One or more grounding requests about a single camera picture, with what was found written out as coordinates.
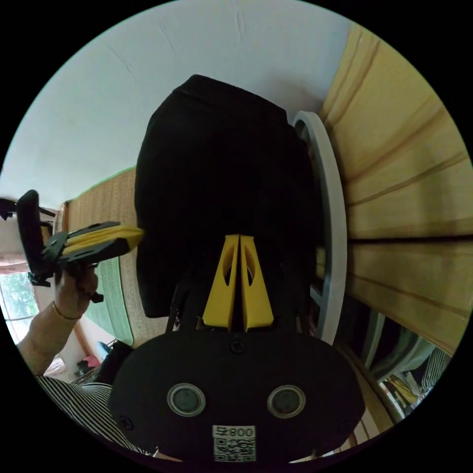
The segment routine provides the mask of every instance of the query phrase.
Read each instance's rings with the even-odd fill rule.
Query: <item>white ring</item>
[[[187,411],[179,409],[176,406],[174,402],[174,395],[181,389],[189,389],[190,391],[192,391],[194,394],[197,395],[199,404],[197,408],[194,409],[193,411],[187,412]],[[171,410],[178,415],[182,415],[183,417],[195,417],[196,415],[199,415],[205,409],[205,395],[197,386],[194,386],[193,384],[179,383],[173,386],[171,389],[169,389],[168,405],[171,408]]]
[[[296,393],[298,399],[299,399],[299,405],[297,406],[296,410],[294,412],[290,412],[289,414],[281,414],[280,412],[277,412],[274,407],[272,406],[272,401],[274,400],[274,397],[276,394],[279,394],[281,391],[292,391],[293,393]],[[268,397],[268,402],[267,402],[268,410],[269,412],[275,416],[278,417],[279,419],[289,419],[290,417],[294,417],[297,414],[300,414],[302,412],[302,409],[304,409],[305,406],[305,394],[302,391],[302,389],[298,388],[297,386],[293,386],[292,384],[285,384],[284,386],[279,386],[276,388]]]

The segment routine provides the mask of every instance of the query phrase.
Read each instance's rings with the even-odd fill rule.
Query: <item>ceiling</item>
[[[178,0],[95,38],[49,80],[8,150],[0,195],[58,208],[136,164],[147,122],[192,74],[317,111],[350,22],[296,0]]]

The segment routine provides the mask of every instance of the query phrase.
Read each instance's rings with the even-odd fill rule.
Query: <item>green mat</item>
[[[97,292],[103,294],[104,300],[99,304],[90,304],[85,316],[117,340],[133,345],[132,330],[123,299],[119,258],[100,262],[95,272],[99,278]]]

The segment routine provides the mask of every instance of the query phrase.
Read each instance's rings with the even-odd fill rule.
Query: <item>wooden wall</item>
[[[350,238],[473,235],[473,168],[455,123],[416,69],[359,25],[320,117]]]
[[[347,292],[453,354],[473,307],[473,167],[452,118],[415,68],[359,25],[320,116],[346,202]]]

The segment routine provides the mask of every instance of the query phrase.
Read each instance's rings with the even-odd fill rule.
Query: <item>window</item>
[[[28,333],[32,318],[38,314],[28,273],[1,274],[0,296],[3,318],[13,341],[18,343]]]

